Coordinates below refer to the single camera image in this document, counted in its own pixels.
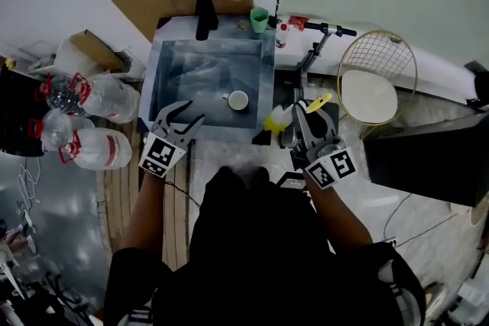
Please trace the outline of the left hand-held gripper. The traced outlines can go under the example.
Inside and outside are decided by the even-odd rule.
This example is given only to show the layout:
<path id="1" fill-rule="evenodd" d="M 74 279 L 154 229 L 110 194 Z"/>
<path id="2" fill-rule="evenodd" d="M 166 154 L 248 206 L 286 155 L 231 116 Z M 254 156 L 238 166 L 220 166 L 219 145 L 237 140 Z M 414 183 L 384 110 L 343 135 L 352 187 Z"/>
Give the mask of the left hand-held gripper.
<path id="1" fill-rule="evenodd" d="M 185 128 L 174 127 L 172 121 L 192 103 L 192 100 L 173 102 L 160 110 L 151 128 L 152 133 L 146 136 L 139 162 L 140 168 L 159 178 L 164 178 L 186 154 L 186 150 L 159 136 L 174 136 L 176 144 L 189 144 L 202 126 L 205 115 L 199 115 Z"/>

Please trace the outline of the yellow dish brush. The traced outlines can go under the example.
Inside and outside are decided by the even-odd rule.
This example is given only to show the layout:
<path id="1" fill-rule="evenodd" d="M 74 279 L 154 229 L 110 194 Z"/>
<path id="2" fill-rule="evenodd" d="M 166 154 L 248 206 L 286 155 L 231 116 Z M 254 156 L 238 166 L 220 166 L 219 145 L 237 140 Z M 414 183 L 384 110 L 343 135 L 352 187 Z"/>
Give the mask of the yellow dish brush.
<path id="1" fill-rule="evenodd" d="M 328 103 L 332 99 L 332 94 L 327 93 L 311 103 L 300 103 L 300 105 L 306 109 L 306 113 L 313 113 L 319 110 L 323 105 Z M 270 131 L 272 134 L 278 135 L 283 133 L 293 122 L 293 104 L 286 108 L 278 105 L 272 112 L 265 118 L 263 128 L 265 131 Z"/>

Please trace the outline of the white cup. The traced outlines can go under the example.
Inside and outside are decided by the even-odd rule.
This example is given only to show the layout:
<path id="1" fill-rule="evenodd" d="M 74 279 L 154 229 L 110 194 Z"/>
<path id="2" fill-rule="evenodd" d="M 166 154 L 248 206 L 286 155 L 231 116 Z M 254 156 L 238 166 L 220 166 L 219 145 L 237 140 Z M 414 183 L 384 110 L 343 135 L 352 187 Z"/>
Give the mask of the white cup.
<path id="1" fill-rule="evenodd" d="M 244 111 L 249 104 L 248 94 L 240 89 L 225 93 L 222 97 L 227 101 L 229 108 L 233 111 Z"/>

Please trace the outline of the black cabinet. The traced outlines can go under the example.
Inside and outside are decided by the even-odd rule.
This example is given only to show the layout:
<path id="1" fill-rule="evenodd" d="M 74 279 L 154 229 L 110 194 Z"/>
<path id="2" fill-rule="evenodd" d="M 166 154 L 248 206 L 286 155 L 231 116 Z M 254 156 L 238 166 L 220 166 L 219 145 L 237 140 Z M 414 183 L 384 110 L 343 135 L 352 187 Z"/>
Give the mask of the black cabinet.
<path id="1" fill-rule="evenodd" d="M 489 193 L 489 112 L 364 141 L 377 185 L 475 207 Z"/>

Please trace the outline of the wooden slat platform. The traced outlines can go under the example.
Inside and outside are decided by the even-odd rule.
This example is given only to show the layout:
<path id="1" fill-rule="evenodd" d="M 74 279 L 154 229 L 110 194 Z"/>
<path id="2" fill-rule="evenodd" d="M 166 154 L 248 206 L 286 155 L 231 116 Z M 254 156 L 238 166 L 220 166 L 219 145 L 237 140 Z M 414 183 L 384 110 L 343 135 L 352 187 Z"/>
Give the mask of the wooden slat platform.
<path id="1" fill-rule="evenodd" d="M 98 126 L 122 132 L 133 151 L 127 166 L 96 173 L 102 246 L 107 261 L 111 261 L 112 254 L 121 247 L 144 177 L 138 166 L 142 138 L 136 121 L 120 125 L 99 119 Z M 188 195 L 189 169 L 189 158 L 184 157 L 166 177 L 162 260 L 172 270 L 185 265 L 189 259 L 189 210 L 193 203 Z"/>

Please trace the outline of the white round basket table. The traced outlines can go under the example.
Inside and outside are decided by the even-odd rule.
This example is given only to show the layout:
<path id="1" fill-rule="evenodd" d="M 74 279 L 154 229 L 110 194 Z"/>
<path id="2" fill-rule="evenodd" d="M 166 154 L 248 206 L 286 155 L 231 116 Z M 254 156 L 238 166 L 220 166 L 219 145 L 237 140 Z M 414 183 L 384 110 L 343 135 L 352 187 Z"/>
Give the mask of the white round basket table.
<path id="1" fill-rule="evenodd" d="M 489 208 L 489 193 L 487 193 L 479 203 L 470 210 L 469 223 L 476 228 L 483 220 L 486 210 Z"/>

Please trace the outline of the clear crumpled water bottle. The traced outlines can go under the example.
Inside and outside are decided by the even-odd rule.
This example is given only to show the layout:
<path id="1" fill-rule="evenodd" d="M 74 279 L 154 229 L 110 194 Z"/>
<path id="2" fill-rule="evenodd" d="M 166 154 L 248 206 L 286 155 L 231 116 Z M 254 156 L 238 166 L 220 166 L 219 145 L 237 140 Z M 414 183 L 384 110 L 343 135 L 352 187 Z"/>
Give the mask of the clear crumpled water bottle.
<path id="1" fill-rule="evenodd" d="M 79 105 L 79 96 L 70 88 L 71 78 L 69 76 L 47 75 L 35 90 L 36 102 L 45 101 L 50 109 L 58 110 L 65 115 L 89 117 L 89 114 Z"/>

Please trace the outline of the person's left forearm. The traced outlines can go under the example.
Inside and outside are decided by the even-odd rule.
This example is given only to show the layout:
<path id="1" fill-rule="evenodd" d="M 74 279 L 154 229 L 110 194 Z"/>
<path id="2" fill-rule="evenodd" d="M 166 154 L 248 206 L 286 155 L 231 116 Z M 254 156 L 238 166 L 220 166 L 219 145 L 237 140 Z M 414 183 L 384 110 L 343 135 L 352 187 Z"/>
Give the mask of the person's left forearm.
<path id="1" fill-rule="evenodd" d="M 134 205 L 123 248 L 137 248 L 161 258 L 164 242 L 165 180 L 145 173 Z"/>

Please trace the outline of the black faucet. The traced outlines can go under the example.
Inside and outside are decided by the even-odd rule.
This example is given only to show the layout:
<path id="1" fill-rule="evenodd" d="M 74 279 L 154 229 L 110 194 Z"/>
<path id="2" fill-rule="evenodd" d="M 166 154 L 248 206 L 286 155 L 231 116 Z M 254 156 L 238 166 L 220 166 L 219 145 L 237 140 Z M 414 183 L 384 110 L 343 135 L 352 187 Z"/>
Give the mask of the black faucet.
<path id="1" fill-rule="evenodd" d="M 207 40 L 210 31 L 216 31 L 219 26 L 212 0 L 196 0 L 195 14 L 198 17 L 196 28 L 196 39 L 198 41 Z"/>

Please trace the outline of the person's black shoe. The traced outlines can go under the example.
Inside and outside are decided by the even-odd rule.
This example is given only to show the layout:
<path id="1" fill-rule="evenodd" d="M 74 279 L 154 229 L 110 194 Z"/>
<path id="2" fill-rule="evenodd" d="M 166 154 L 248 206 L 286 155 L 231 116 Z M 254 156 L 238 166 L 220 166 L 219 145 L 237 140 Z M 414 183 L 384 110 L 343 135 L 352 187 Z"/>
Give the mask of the person's black shoe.
<path id="1" fill-rule="evenodd" d="M 270 182 L 270 174 L 264 167 L 259 167 L 253 178 L 254 186 L 264 186 Z"/>
<path id="2" fill-rule="evenodd" d="M 221 167 L 214 175 L 212 181 L 216 186 L 223 189 L 246 189 L 243 179 L 228 166 Z"/>

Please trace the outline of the person's black clothing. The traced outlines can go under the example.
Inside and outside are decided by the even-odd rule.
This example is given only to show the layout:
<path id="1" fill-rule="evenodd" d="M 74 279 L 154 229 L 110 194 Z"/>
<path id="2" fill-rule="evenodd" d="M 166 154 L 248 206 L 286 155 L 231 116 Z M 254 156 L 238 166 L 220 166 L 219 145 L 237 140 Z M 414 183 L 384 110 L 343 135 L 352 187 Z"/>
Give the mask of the person's black clothing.
<path id="1" fill-rule="evenodd" d="M 252 182 L 245 184 L 246 189 L 223 189 L 216 186 L 212 179 L 206 184 L 194 225 L 188 262 L 207 252 L 223 257 L 239 250 L 247 253 L 297 254 L 311 253 L 317 249 L 345 255 L 381 246 L 395 251 L 389 244 L 374 242 L 372 238 L 373 244 L 337 254 L 327 238 L 325 226 L 314 208 L 308 188 L 305 192 L 283 189 L 270 181 L 264 186 L 254 186 Z M 137 248 L 121 246 L 112 261 L 118 252 L 127 249 Z"/>

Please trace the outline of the black standing fan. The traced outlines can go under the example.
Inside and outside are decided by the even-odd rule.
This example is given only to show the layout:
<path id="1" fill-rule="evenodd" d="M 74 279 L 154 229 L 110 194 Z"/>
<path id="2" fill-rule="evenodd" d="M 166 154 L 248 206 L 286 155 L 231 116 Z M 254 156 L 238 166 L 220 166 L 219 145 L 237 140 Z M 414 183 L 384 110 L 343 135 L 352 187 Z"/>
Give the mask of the black standing fan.
<path id="1" fill-rule="evenodd" d="M 464 68 L 474 74 L 474 89 L 477 96 L 467 99 L 467 106 L 479 109 L 489 105 L 489 69 L 486 69 L 476 60 L 466 63 Z"/>

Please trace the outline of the brown cardboard box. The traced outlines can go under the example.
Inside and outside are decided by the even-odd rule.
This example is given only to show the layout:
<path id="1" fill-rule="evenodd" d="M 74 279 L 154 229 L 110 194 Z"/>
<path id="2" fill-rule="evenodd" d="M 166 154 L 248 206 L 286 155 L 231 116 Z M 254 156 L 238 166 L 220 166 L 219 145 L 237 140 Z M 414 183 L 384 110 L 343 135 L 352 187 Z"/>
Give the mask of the brown cardboard box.
<path id="1" fill-rule="evenodd" d="M 104 41 L 88 29 L 70 36 L 70 43 L 87 55 L 104 71 L 121 73 L 126 70 L 127 63 L 116 54 Z"/>

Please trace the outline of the person's left black shoe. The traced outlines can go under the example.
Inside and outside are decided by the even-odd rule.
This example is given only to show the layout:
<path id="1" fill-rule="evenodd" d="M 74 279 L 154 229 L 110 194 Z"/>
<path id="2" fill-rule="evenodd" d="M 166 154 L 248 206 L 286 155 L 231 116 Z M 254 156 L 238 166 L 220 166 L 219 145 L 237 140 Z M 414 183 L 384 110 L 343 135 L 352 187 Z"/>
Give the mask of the person's left black shoe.
<path id="1" fill-rule="evenodd" d="M 221 167 L 214 175 L 212 181 L 216 186 L 223 189 L 246 189 L 243 179 L 228 166 Z"/>

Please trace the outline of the green plastic tumbler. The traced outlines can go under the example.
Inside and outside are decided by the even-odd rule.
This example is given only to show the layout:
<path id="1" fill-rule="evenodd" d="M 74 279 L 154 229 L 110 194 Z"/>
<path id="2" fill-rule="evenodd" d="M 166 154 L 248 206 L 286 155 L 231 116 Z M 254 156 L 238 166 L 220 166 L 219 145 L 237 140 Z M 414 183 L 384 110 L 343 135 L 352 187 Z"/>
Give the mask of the green plastic tumbler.
<path id="1" fill-rule="evenodd" d="M 269 12 L 262 7 L 254 7 L 250 12 L 250 21 L 253 31 L 256 34 L 262 34 L 267 29 Z"/>

